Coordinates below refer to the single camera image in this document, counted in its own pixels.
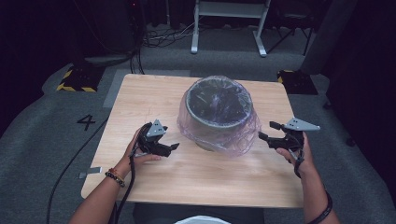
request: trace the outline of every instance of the bowl covered in plastic wrap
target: bowl covered in plastic wrap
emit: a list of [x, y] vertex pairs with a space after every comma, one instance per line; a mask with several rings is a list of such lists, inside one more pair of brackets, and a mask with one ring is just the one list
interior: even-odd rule
[[261, 130], [249, 92], [224, 76], [201, 78], [184, 93], [177, 126], [199, 147], [232, 157], [247, 153]]

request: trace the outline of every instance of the beaded bracelet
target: beaded bracelet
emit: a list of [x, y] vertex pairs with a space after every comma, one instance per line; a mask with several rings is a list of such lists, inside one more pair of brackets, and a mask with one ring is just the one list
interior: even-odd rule
[[121, 178], [118, 174], [117, 174], [117, 170], [114, 168], [110, 168], [108, 169], [108, 171], [105, 173], [106, 176], [114, 179], [117, 181], [117, 183], [119, 183], [119, 185], [123, 188], [125, 187], [125, 181], [123, 180], [123, 178]]

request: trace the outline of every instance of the hand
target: hand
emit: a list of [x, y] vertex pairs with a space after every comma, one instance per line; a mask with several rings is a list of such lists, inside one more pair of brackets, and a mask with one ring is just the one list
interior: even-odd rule
[[[316, 169], [314, 165], [314, 160], [312, 158], [311, 146], [309, 146], [309, 141], [306, 133], [303, 133], [304, 136], [304, 161], [301, 163], [299, 167], [299, 172], [302, 174], [304, 172], [308, 172], [312, 169]], [[296, 164], [296, 160], [290, 155], [290, 153], [285, 148], [277, 148], [276, 152], [283, 157], [287, 161], [290, 161], [293, 166]]]
[[[130, 167], [130, 159], [129, 156], [132, 153], [133, 147], [135, 142], [137, 141], [137, 137], [140, 133], [141, 128], [139, 128], [135, 133], [134, 133], [134, 138], [131, 140], [131, 142], [128, 144], [128, 147], [125, 150], [125, 153], [123, 154], [122, 158], [120, 159], [119, 163], [115, 166], [115, 169], [117, 169], [117, 172], [121, 177], [125, 177], [128, 175], [128, 173], [131, 171]], [[140, 148], [137, 149], [136, 154], [142, 153]], [[143, 163], [146, 161], [159, 161], [161, 159], [160, 156], [153, 155], [153, 154], [148, 154], [140, 157], [134, 157], [134, 168], [137, 169], [138, 167], [142, 166]]]

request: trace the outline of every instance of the black strap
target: black strap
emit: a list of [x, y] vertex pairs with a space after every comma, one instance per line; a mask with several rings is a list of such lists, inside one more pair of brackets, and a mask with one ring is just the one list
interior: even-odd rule
[[[143, 127], [139, 131], [138, 136], [140, 134], [142, 134], [142, 130], [147, 125], [148, 125], [148, 123], [143, 125]], [[119, 218], [120, 218], [120, 214], [122, 211], [122, 207], [124, 206], [126, 199], [128, 198], [128, 195], [131, 192], [132, 186], [134, 185], [134, 178], [136, 175], [135, 169], [134, 169], [134, 154], [136, 153], [136, 150], [137, 150], [137, 139], [135, 140], [134, 145], [132, 146], [132, 152], [131, 152], [131, 155], [129, 156], [129, 161], [130, 161], [129, 164], [131, 165], [131, 182], [128, 186], [128, 189], [125, 192], [125, 195], [122, 198], [122, 201], [120, 202], [119, 208], [117, 208], [117, 203], [114, 204], [114, 209], [116, 209], [116, 212], [114, 212], [114, 209], [113, 209], [113, 213], [111, 214], [111, 217], [110, 217], [110, 220], [108, 223], [115, 223], [115, 224], [119, 223]]]
[[301, 163], [303, 163], [304, 158], [300, 155], [296, 161], [296, 164], [294, 165], [294, 173], [301, 178], [300, 173], [298, 172], [298, 168], [300, 167]]
[[318, 223], [320, 223], [332, 211], [332, 197], [330, 196], [330, 194], [327, 191], [326, 191], [326, 195], [327, 195], [327, 207], [326, 207], [326, 209], [320, 214], [320, 216], [318, 216], [314, 220], [308, 222], [308, 224], [318, 224]]

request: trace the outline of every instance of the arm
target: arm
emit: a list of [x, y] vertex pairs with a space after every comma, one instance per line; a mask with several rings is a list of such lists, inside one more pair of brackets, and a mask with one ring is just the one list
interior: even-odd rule
[[[278, 148], [277, 153], [284, 156], [286, 160], [290, 160], [295, 165], [295, 160], [284, 148]], [[304, 133], [304, 161], [299, 167], [301, 175], [301, 183], [303, 185], [304, 194], [304, 222], [308, 223], [318, 216], [326, 209], [328, 200], [325, 188], [315, 167], [311, 147], [308, 143], [308, 138]], [[334, 210], [321, 222], [326, 223], [340, 223]]]
[[[136, 140], [139, 130], [134, 134], [134, 138], [125, 150], [124, 155], [114, 167], [120, 177], [125, 178], [131, 171], [129, 165], [129, 155]], [[146, 155], [134, 158], [135, 167], [138, 168], [146, 161], [158, 161], [160, 156]], [[120, 185], [112, 178], [105, 177], [103, 181], [88, 195], [88, 197], [78, 207], [77, 211], [71, 217], [69, 223], [105, 223], [110, 219], [111, 212], [117, 195], [119, 194]]]

